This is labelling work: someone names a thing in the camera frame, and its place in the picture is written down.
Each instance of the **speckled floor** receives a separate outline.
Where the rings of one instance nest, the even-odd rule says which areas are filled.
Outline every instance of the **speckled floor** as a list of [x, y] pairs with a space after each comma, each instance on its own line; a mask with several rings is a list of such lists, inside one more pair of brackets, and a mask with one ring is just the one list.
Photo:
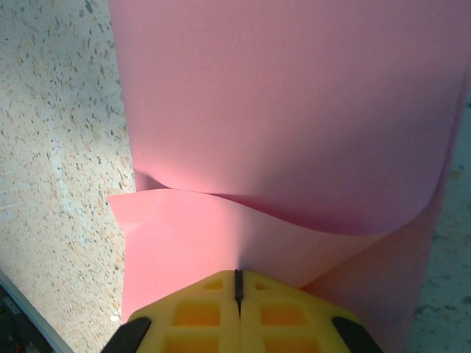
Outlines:
[[[0, 269], [75, 352], [118, 326], [133, 191], [105, 0], [0, 0]], [[471, 109], [409, 352], [471, 352]]]

